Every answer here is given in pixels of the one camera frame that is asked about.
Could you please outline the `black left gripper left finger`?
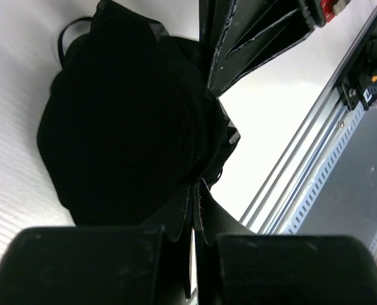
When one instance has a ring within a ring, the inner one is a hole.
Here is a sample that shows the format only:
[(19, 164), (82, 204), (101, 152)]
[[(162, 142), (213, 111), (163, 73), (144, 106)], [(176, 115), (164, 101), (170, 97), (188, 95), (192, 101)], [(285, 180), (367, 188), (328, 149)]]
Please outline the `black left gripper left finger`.
[(185, 304), (193, 187), (138, 226), (31, 227), (0, 262), (0, 304)]

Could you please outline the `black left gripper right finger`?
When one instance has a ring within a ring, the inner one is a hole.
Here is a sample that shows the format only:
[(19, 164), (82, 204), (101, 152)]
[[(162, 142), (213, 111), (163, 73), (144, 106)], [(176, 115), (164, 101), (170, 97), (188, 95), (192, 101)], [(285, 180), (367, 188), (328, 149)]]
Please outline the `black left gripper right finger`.
[(257, 235), (193, 189), (199, 304), (377, 304), (377, 268), (351, 236)]

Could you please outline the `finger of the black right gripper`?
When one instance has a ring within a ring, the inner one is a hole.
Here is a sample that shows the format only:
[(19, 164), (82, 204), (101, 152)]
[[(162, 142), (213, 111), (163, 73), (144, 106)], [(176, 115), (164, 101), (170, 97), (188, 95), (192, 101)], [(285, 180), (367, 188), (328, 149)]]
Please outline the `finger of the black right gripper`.
[(199, 1), (207, 86), (220, 96), (326, 24), (320, 1)]

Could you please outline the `black bra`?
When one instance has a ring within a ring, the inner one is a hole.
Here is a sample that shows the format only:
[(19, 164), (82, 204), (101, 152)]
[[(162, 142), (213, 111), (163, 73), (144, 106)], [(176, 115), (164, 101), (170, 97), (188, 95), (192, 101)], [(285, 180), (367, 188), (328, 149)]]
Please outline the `black bra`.
[(217, 182), (240, 135), (206, 86), (209, 48), (113, 1), (89, 22), (59, 52), (37, 147), (75, 224), (137, 225)]

